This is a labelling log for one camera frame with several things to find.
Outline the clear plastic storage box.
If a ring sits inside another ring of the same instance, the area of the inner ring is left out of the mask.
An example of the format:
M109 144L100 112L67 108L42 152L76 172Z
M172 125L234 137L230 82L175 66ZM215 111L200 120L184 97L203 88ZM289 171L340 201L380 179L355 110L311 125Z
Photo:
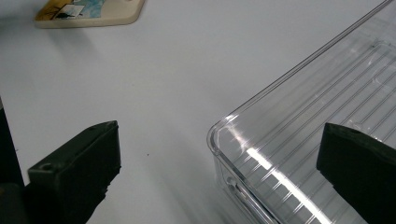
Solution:
M326 123L396 147L396 0L383 0L209 131L248 224L367 224L316 167Z

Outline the cream plate with picture print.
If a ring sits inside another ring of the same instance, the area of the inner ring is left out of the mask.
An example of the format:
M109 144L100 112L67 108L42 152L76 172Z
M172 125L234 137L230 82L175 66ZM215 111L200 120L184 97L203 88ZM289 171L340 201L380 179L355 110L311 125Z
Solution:
M49 0L35 15L38 28L82 28L135 22L146 0Z

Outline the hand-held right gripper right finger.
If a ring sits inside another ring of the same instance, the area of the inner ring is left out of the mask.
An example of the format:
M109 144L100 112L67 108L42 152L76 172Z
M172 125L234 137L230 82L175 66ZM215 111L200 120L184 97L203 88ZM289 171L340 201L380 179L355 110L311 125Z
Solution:
M317 169L368 224L396 224L396 149L327 123Z

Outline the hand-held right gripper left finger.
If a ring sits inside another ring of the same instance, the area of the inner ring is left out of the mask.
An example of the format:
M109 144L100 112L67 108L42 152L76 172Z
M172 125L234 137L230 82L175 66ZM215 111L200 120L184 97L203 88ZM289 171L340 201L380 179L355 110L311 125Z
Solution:
M86 224L120 172L119 125L93 125L29 168L25 191L34 224Z

